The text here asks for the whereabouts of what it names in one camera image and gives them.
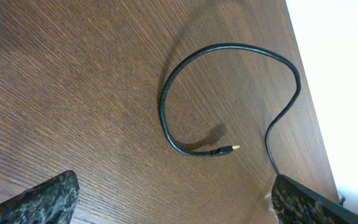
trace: tabletop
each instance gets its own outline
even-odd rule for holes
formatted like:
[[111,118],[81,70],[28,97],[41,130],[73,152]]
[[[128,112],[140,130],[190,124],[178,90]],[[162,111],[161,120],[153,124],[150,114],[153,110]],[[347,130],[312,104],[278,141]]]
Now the tabletop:
[[0,203],[65,170],[72,223],[275,223],[264,132],[295,91],[291,71],[250,52],[187,55],[239,42],[274,51],[302,92],[270,135],[280,172],[332,201],[337,191],[284,0],[0,1]]

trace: brown wooden surface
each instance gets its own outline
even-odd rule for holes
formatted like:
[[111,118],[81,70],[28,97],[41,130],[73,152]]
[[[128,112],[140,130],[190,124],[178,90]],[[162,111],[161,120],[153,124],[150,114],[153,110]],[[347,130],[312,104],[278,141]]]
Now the brown wooden surface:
[[167,101],[173,135],[224,157],[186,157],[158,119],[161,87],[209,44],[242,42],[289,58],[302,92],[271,135],[278,168],[338,201],[285,1],[0,1],[0,203],[64,170],[82,189],[73,223],[275,223],[269,122],[289,69],[227,50],[198,59]]

